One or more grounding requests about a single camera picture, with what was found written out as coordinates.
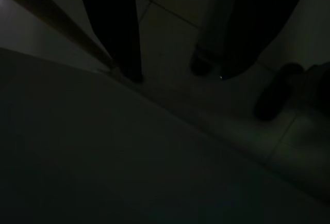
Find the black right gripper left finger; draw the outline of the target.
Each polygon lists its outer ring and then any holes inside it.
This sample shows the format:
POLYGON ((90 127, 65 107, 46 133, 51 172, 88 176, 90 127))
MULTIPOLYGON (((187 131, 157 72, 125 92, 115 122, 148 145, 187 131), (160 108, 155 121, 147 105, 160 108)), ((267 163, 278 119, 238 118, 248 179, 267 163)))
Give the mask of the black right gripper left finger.
POLYGON ((82 0, 96 37, 134 83, 142 83, 136 0, 82 0))

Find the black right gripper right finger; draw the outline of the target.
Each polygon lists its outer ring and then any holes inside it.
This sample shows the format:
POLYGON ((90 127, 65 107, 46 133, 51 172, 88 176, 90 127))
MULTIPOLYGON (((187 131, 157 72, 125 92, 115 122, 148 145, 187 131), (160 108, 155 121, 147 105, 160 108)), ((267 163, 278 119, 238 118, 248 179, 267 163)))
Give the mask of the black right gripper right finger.
POLYGON ((235 0, 226 28, 220 78, 248 70, 283 29, 299 0, 235 0))

